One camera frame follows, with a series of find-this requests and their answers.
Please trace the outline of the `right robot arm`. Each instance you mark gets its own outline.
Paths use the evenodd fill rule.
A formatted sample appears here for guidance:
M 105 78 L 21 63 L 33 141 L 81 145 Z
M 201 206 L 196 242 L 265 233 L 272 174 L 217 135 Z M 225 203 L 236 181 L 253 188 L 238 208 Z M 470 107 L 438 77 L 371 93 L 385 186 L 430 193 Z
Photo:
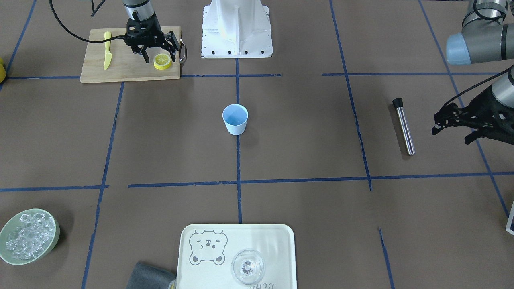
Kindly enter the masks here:
M 123 40 L 134 54 L 142 55 L 149 63 L 147 48 L 162 48 L 176 61 L 179 42 L 172 31 L 163 33 L 150 0 L 124 0 L 127 11 L 126 33 Z

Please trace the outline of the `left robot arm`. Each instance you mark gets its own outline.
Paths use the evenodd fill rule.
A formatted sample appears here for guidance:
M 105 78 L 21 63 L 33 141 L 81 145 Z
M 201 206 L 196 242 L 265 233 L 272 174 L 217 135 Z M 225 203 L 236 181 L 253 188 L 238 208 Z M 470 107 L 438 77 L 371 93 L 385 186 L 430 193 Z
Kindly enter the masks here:
M 471 0 L 461 22 L 461 32 L 450 35 L 446 44 L 447 63 L 470 65 L 512 60 L 513 24 L 505 24 L 513 12 L 512 0 Z M 444 128 L 466 126 L 472 133 L 464 139 L 470 144 L 480 138 L 514 143 L 513 67 L 490 77 L 492 84 L 465 107 L 448 100 L 434 115 L 432 134 Z

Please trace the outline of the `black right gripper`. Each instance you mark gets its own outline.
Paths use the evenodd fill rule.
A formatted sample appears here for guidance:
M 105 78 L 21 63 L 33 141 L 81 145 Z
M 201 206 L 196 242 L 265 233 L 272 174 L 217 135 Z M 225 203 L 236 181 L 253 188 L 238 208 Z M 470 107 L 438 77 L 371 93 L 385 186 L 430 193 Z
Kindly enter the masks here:
M 179 42 L 175 34 L 163 34 L 157 18 L 139 22 L 128 19 L 123 40 L 134 53 L 140 53 L 146 63 L 149 63 L 147 48 L 159 47 L 168 51 L 172 62 L 176 61 L 176 53 L 179 51 Z

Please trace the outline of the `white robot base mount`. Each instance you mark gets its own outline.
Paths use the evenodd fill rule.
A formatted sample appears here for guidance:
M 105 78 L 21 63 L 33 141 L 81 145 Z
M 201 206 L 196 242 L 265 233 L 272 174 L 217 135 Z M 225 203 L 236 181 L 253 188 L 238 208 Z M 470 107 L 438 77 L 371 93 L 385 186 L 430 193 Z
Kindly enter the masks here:
M 213 0 L 202 16 L 202 58 L 272 57 L 269 8 L 260 0 Z

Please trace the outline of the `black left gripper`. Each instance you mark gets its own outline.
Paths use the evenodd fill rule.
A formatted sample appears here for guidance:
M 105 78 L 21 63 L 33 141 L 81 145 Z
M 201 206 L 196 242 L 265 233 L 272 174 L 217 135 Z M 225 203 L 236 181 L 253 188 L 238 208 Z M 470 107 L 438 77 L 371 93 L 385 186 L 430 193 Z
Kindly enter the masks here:
M 434 115 L 434 122 L 432 135 L 447 127 L 473 128 L 464 138 L 467 145 L 479 138 L 514 143 L 514 110 L 497 101 L 491 90 L 482 91 L 464 108 L 453 102 L 443 106 Z

